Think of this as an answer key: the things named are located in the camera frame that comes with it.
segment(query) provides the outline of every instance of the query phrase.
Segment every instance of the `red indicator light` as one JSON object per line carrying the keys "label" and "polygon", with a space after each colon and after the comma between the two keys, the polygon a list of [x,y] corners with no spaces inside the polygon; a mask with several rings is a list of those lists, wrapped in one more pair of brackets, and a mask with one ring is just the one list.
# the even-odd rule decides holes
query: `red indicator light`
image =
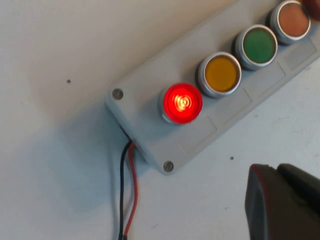
{"label": "red indicator light", "polygon": [[187,124],[196,119],[203,105],[200,91],[188,83],[172,85],[162,99],[165,117],[176,124]]}

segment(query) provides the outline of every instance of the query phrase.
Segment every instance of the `control box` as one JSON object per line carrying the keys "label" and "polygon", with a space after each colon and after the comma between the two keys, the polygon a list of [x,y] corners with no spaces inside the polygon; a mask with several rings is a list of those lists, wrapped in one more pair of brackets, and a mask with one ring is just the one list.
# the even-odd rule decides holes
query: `control box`
{"label": "control box", "polygon": [[214,99],[203,95],[198,117],[170,124],[159,110],[161,92],[176,83],[196,86],[197,67],[219,51],[231,53],[244,29],[265,24],[278,0],[238,0],[129,73],[109,90],[107,107],[136,144],[145,160],[161,173],[172,174],[247,115],[262,101],[320,57],[320,29],[312,24],[307,37],[279,46],[275,60],[258,71],[242,71],[232,94]]}

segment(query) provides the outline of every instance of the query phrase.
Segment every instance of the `screw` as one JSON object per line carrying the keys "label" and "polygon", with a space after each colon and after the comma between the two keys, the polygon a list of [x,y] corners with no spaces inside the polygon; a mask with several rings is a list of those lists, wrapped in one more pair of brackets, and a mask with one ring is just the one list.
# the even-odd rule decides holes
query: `screw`
{"label": "screw", "polygon": [[115,88],[112,91],[112,97],[115,100],[120,100],[120,99],[122,99],[124,97],[124,92],[120,88]]}
{"label": "screw", "polygon": [[172,161],[166,161],[163,164],[163,170],[170,173],[174,169],[174,163]]}

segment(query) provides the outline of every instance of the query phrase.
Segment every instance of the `cable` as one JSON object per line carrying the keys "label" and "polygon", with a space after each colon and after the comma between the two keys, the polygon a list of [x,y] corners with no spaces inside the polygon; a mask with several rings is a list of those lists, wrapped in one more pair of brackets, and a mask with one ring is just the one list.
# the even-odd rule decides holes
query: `cable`
{"label": "cable", "polygon": [[134,154],[134,148],[135,144],[131,143],[129,150],[128,150],[128,157],[129,157],[129,164],[132,172],[132,180],[133,180],[133,188],[134,188],[134,200],[133,200],[133,206],[132,210],[130,213],[130,217],[128,220],[128,223],[126,224],[124,234],[123,234],[123,240],[127,240],[128,238],[128,232],[132,223],[132,220],[134,219],[134,215],[137,209],[137,204],[138,204],[138,180],[137,180],[137,174],[136,174],[136,169],[135,169],[135,164],[134,164],[134,159],[133,159],[133,154]]}
{"label": "cable", "polygon": [[120,226],[119,226],[119,237],[118,240],[123,240],[124,232],[124,188],[125,188],[125,177],[124,177],[124,166],[125,166],[125,157],[127,150],[131,144],[131,140],[125,145],[120,161]]}

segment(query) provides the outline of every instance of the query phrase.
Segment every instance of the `white table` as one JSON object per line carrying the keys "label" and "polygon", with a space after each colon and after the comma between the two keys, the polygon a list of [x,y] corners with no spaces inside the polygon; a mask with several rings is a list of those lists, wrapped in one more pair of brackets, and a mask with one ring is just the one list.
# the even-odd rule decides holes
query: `white table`
{"label": "white table", "polygon": [[[0,239],[117,239],[126,137],[106,90],[223,2],[201,1],[0,2]],[[246,240],[251,164],[291,163],[320,178],[317,69],[320,61],[175,175],[138,161],[129,239]]]}

